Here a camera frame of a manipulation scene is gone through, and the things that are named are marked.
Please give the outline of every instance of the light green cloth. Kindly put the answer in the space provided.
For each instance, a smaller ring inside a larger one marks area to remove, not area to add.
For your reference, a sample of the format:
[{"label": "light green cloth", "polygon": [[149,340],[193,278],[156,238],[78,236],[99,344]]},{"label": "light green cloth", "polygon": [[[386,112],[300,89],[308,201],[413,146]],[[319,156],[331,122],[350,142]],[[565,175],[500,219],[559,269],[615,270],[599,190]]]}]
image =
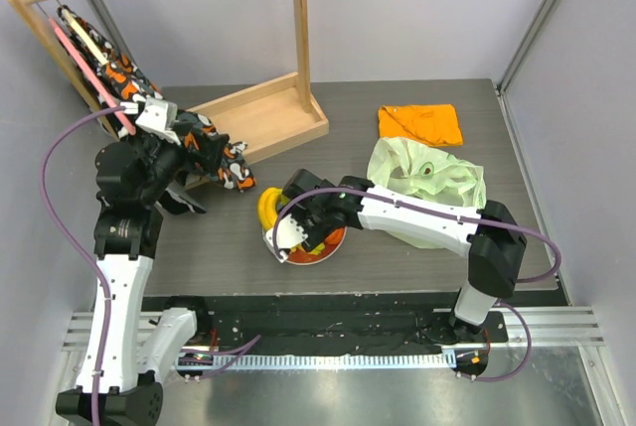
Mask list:
[{"label": "light green cloth", "polygon": [[[443,205],[486,206],[484,168],[408,138],[380,138],[369,161],[367,178],[402,195]],[[390,232],[421,249],[437,245]]]}]

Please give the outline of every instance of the clothes hanger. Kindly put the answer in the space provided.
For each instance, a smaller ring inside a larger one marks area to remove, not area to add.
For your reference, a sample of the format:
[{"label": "clothes hanger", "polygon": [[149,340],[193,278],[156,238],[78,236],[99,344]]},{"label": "clothes hanger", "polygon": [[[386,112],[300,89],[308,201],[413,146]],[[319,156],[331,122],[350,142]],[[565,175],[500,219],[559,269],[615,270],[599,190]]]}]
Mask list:
[{"label": "clothes hanger", "polygon": [[[78,52],[78,49],[73,44],[73,42],[71,42],[71,39],[69,39],[69,36],[67,36],[67,33],[64,32],[64,30],[60,27],[60,25],[57,23],[57,21],[53,17],[47,14],[47,11],[44,10],[44,8],[40,5],[39,2],[37,2],[36,0],[34,1],[36,5],[38,6],[38,8],[42,11],[44,16],[49,21],[49,24],[51,24],[51,26],[53,27],[53,32],[55,33],[57,38],[60,40],[62,45],[65,47],[65,49],[69,52],[69,54],[71,55],[73,60],[76,62],[76,64],[78,64],[78,67],[81,70],[81,72],[86,76],[88,81],[90,81],[90,84],[94,86],[95,90],[97,90],[97,92],[101,95],[101,97],[105,100],[106,104],[110,108],[114,108],[115,106],[118,106],[117,103],[115,103],[115,100],[112,98],[112,95],[108,92],[108,90],[106,90],[106,87],[103,86],[103,83],[101,83],[99,78],[97,78],[97,75],[95,75],[94,72],[90,69],[86,60],[81,56],[80,52]],[[128,119],[125,113],[121,111],[117,111],[115,112],[115,116],[119,119],[119,121],[121,122],[121,124],[123,125],[123,127],[126,129],[126,131],[129,134],[134,135],[137,132],[137,128]]]},{"label": "clothes hanger", "polygon": [[81,39],[81,41],[84,42],[84,44],[86,45],[86,47],[88,48],[92,56],[97,59],[97,61],[99,62],[101,66],[105,66],[106,64],[108,64],[108,59],[106,58],[106,56],[101,52],[101,50],[95,44],[95,42],[90,37],[90,35],[86,33],[86,31],[83,29],[80,23],[78,23],[76,18],[73,17],[73,14],[71,14],[69,10],[64,7],[64,5],[62,4],[62,2],[60,2],[60,0],[56,0],[56,1],[58,2],[58,5],[62,8],[62,11],[61,11],[62,17],[64,17],[64,19],[67,21],[69,26],[71,26],[71,28],[73,29],[73,32],[75,32],[78,35],[78,37]]}]

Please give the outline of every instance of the white ruler strip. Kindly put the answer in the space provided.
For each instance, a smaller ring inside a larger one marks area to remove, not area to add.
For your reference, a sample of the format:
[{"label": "white ruler strip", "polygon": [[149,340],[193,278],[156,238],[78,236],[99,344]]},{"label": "white ruler strip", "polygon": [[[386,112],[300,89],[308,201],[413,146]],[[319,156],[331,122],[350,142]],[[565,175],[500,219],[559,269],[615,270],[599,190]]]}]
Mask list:
[{"label": "white ruler strip", "polygon": [[[226,365],[233,355],[215,356],[215,364],[178,366],[180,371],[206,371]],[[455,351],[439,355],[388,355],[388,356],[295,356],[295,355],[245,355],[228,370],[334,370],[334,369],[416,369],[450,368],[456,366]]]}]

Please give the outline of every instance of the floor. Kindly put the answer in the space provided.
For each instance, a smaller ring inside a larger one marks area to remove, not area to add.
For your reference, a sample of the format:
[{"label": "floor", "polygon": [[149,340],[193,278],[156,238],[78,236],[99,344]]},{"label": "floor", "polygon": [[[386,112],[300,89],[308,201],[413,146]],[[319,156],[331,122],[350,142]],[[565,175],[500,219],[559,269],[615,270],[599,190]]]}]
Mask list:
[{"label": "floor", "polygon": [[[521,355],[493,350],[484,375],[510,371]],[[577,348],[533,349],[523,374],[488,384],[456,379],[447,368],[281,370],[200,384],[175,377],[165,388],[159,426],[603,424]]]},{"label": "floor", "polygon": [[[188,108],[239,88],[163,91]],[[488,198],[504,203],[519,224],[537,227],[490,80],[314,83],[312,89],[330,120],[329,135],[254,165],[258,186],[252,191],[208,185],[193,190],[209,212],[166,216],[146,295],[457,290],[466,278],[465,259],[441,249],[418,250],[384,232],[350,229],[339,252],[314,267],[278,264],[261,240],[256,217],[260,193],[282,186],[298,168],[335,183],[345,175],[366,175],[378,138],[377,110],[384,104],[452,103],[464,146],[448,151],[482,165]],[[549,267],[544,247],[530,241],[521,275]],[[556,282],[530,287],[553,289]]]}]

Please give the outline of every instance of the reflective floor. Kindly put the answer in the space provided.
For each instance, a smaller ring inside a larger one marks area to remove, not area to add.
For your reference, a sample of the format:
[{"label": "reflective floor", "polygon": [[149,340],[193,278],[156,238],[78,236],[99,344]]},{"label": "reflective floor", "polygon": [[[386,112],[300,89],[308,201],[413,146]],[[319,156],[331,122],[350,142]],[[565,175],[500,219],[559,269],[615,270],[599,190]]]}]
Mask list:
[{"label": "reflective floor", "polygon": [[[491,352],[487,375],[524,351]],[[166,386],[159,422],[210,426],[602,425],[578,349],[534,349],[518,376],[456,379],[447,369],[227,373]]]}]

